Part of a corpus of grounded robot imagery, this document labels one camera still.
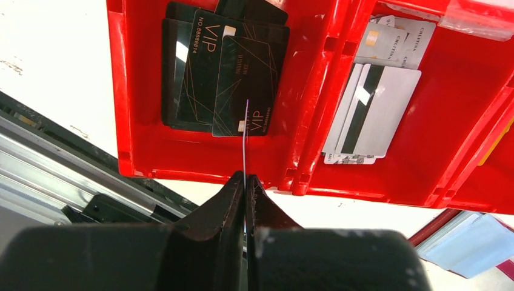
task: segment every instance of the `red plastic tray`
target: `red plastic tray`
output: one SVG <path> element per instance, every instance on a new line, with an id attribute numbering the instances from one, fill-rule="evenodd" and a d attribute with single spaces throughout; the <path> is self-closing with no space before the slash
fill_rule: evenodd
<path id="1" fill-rule="evenodd" d="M 487 161 L 476 166 L 489 151 L 506 124 L 514 116 L 514 102 L 498 120 L 490 135 L 463 166 L 460 176 L 449 187 L 443 204 L 448 207 L 469 209 L 482 212 L 514 213 L 512 193 L 514 193 L 514 127 L 503 136 Z"/>
<path id="2" fill-rule="evenodd" d="M 240 138 L 172 130 L 161 122 L 161 21 L 168 1 L 107 1 L 119 169 L 127 176 L 224 183 L 242 169 Z M 213 10 L 217 0 L 182 2 Z M 474 154 L 499 134 L 493 129 L 514 99 L 514 39 L 438 27 L 386 158 L 329 166 L 321 149 L 370 15 L 412 16 L 375 0 L 275 2 L 289 13 L 291 38 L 269 134 L 250 139 L 249 173 L 294 195 L 423 207 L 452 202 L 447 193 L 455 194 L 470 175 L 466 170 L 479 160 Z M 449 1 L 387 2 L 442 15 Z M 476 196 L 473 203 L 482 199 Z M 470 207 L 467 198 L 455 198 L 461 204 L 452 206 Z"/>

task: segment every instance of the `black vip card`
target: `black vip card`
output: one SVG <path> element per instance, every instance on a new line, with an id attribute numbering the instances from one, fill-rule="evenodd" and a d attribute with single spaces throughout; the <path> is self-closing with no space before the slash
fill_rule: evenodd
<path id="1" fill-rule="evenodd" d="M 176 114 L 178 120 L 212 124 L 222 38 L 225 35 L 244 36 L 268 43 L 283 42 L 287 46 L 289 29 L 275 25 L 247 24 L 205 10 L 197 10 L 189 42 L 184 82 L 179 94 Z"/>
<path id="2" fill-rule="evenodd" d="M 285 25 L 288 14 L 266 0 L 248 0 L 243 19 Z"/>
<path id="3" fill-rule="evenodd" d="M 173 129 L 211 132 L 211 124 L 176 119 L 192 29 L 191 22 L 162 21 L 162 122 Z"/>
<path id="4" fill-rule="evenodd" d="M 247 0 L 219 0 L 214 13 L 217 15 L 242 19 Z"/>
<path id="5" fill-rule="evenodd" d="M 242 136 L 246 100 L 247 133 L 268 133 L 287 43 L 225 36 L 216 92 L 213 136 Z"/>

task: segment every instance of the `white surface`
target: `white surface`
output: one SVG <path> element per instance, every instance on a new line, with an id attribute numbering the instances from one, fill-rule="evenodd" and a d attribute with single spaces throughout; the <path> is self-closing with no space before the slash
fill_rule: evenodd
<path id="1" fill-rule="evenodd" d="M 495 214 L 494 217 L 514 229 L 514 215 Z"/>
<path id="2" fill-rule="evenodd" d="M 105 0 L 0 0 L 0 90 L 117 156 Z M 197 204 L 221 188 L 162 183 Z M 441 212 L 343 198 L 270 196 L 309 228 L 394 229 L 409 237 Z M 514 290 L 495 270 L 465 280 L 438 267 L 426 269 L 435 290 Z"/>

